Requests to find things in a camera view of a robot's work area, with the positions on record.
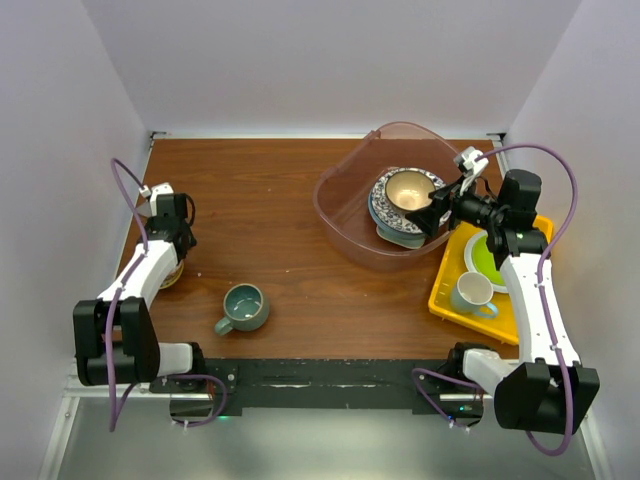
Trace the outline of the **cream patterned bowl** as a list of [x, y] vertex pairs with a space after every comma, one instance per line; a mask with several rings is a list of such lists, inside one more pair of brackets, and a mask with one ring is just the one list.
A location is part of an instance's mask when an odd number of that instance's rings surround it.
[[432, 203], [430, 194], [434, 191], [434, 182], [420, 170], [395, 172], [385, 186], [388, 201], [403, 212], [414, 212], [428, 207]]

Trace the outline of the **mint green divided tray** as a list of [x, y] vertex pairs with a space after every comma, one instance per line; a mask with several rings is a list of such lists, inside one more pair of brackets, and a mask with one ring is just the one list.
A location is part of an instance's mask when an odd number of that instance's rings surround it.
[[379, 226], [376, 227], [376, 234], [387, 242], [410, 250], [420, 249], [425, 244], [424, 237], [418, 236], [416, 238], [402, 238], [397, 234], [392, 234], [382, 230]]

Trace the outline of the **blue floral plate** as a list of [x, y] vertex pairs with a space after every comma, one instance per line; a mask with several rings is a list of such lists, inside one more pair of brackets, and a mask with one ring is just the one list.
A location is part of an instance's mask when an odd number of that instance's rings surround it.
[[444, 186], [440, 177], [427, 170], [392, 168], [371, 188], [370, 205], [377, 218], [389, 228], [405, 234], [421, 234], [407, 215], [430, 206], [430, 194]]

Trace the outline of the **pink translucent plastic bin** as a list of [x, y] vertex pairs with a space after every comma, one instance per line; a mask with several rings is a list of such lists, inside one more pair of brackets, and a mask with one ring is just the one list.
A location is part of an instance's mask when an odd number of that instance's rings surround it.
[[460, 176], [454, 158], [469, 146], [479, 143], [445, 139], [411, 122], [391, 122], [368, 133], [315, 185], [314, 208], [330, 243], [350, 261], [377, 271], [398, 271], [419, 263], [446, 243], [450, 232], [442, 226], [418, 249], [387, 241], [369, 212], [371, 189], [399, 167], [422, 168], [449, 184]]

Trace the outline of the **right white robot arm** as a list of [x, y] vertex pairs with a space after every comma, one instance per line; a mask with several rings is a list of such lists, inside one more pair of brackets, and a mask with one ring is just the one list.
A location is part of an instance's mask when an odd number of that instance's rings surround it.
[[497, 198], [463, 190], [462, 183], [430, 193], [431, 204], [407, 218], [427, 235], [444, 214], [452, 225], [483, 229], [505, 282], [519, 336], [519, 363], [475, 344], [457, 344], [445, 369], [459, 393], [478, 385], [492, 396], [505, 429], [575, 433], [600, 387], [595, 369], [583, 366], [564, 329], [551, 278], [550, 247], [534, 225], [541, 179], [529, 171], [507, 172]]

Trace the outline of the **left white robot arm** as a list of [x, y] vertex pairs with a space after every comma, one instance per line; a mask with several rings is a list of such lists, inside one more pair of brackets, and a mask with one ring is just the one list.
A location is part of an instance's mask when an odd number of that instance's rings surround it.
[[185, 392], [200, 390], [207, 368], [194, 358], [194, 343], [160, 343], [149, 308], [162, 283], [177, 269], [197, 241], [188, 218], [188, 195], [175, 193], [168, 183], [143, 190], [149, 208], [145, 232], [123, 272], [93, 300], [83, 300], [73, 310], [76, 365], [85, 386], [108, 383], [106, 344], [107, 317], [117, 289], [113, 324], [122, 338], [113, 342], [115, 379], [118, 384], [152, 382], [171, 375]]

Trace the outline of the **grey triangular scraper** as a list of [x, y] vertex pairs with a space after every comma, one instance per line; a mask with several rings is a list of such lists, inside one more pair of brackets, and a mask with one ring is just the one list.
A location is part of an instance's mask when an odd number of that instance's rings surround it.
[[136, 212], [141, 216], [148, 218], [151, 216], [151, 207], [148, 201], [143, 201], [136, 207]]

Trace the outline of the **green plate white rim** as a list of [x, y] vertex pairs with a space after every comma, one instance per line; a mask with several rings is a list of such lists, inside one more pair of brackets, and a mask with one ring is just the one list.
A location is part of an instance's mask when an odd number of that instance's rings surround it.
[[468, 240], [464, 248], [465, 266], [470, 272], [484, 275], [496, 293], [507, 294], [507, 288], [496, 267], [494, 256], [488, 249], [487, 239], [487, 233], [481, 231]]

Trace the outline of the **teal ceramic mug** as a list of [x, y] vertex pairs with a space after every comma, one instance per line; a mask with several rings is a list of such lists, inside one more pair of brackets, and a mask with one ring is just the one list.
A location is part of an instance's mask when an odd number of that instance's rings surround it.
[[261, 328], [268, 319], [270, 303], [260, 288], [243, 283], [226, 293], [223, 310], [224, 316], [215, 325], [220, 336], [233, 330], [250, 332]]

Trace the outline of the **yellow plastic tray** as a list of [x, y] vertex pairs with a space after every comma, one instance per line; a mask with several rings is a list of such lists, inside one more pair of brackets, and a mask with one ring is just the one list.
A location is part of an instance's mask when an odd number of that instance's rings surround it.
[[497, 307], [495, 318], [484, 318], [473, 314], [461, 314], [450, 303], [451, 292], [458, 278], [468, 271], [465, 251], [469, 241], [474, 242], [484, 230], [469, 224], [460, 224], [451, 234], [446, 244], [442, 262], [436, 276], [429, 300], [429, 311], [444, 320], [482, 333], [509, 345], [519, 344], [514, 311], [506, 290], [498, 286], [491, 302]]

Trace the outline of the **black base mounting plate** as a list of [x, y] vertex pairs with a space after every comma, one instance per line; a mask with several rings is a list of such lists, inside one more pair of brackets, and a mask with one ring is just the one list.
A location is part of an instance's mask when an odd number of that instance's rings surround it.
[[483, 413], [479, 391], [413, 372], [421, 368], [443, 374], [442, 360], [209, 358], [204, 366], [227, 388], [226, 416], [251, 408], [433, 414], [429, 400], [454, 418], [477, 419]]

